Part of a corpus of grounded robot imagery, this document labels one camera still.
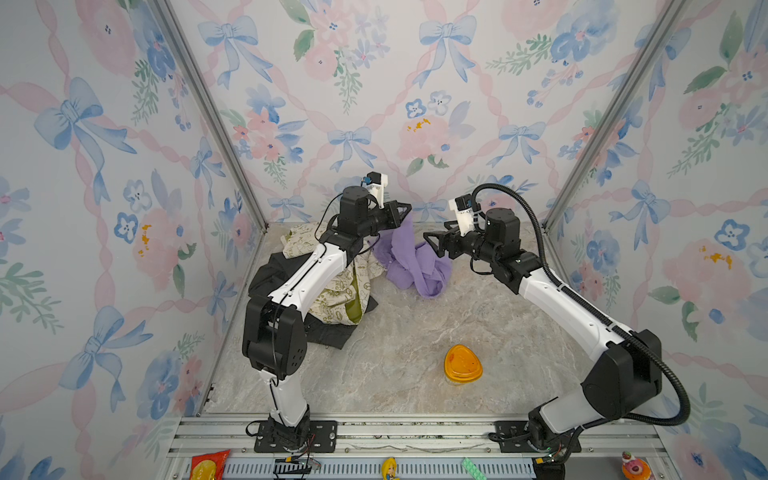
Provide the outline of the purple cloth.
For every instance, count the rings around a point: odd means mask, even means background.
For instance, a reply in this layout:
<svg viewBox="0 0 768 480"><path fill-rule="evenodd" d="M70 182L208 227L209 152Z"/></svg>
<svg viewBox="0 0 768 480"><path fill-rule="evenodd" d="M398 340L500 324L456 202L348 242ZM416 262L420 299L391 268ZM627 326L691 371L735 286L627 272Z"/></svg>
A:
<svg viewBox="0 0 768 480"><path fill-rule="evenodd" d="M426 241L416 242L410 215L398 228L381 233L373 254L389 281L401 290L414 287L423 298L440 296L452 276L450 258L438 257Z"/></svg>

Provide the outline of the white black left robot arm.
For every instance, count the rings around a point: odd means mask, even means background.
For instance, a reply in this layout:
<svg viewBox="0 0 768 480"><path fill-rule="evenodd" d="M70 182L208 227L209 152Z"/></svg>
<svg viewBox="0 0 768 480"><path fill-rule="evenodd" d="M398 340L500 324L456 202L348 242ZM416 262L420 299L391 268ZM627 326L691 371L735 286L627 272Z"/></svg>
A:
<svg viewBox="0 0 768 480"><path fill-rule="evenodd" d="M318 233L309 258L271 293L250 296L242 354L272 400L268 418L259 423L257 450L301 452L311 446L310 409L299 375L308 345L304 320L328 284L365 251L365 239L400 227L411 209L408 203L386 201L382 185L345 188L338 215Z"/></svg>

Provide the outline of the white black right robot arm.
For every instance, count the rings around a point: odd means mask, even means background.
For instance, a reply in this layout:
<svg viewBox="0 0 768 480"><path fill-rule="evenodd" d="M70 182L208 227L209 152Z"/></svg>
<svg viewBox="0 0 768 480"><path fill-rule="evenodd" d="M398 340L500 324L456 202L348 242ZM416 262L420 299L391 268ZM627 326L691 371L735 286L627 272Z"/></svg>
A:
<svg viewBox="0 0 768 480"><path fill-rule="evenodd" d="M548 274L541 257L522 248L521 223L511 210L491 209L485 219L485 227L478 228L461 217L423 237L439 257L466 255L487 263L491 276L545 312L592 362L577 388L529 413L524 434L529 444L538 451L565 446L576 431L625 418L656 397L662 372L648 355L660 353L660 340L614 322Z"/></svg>

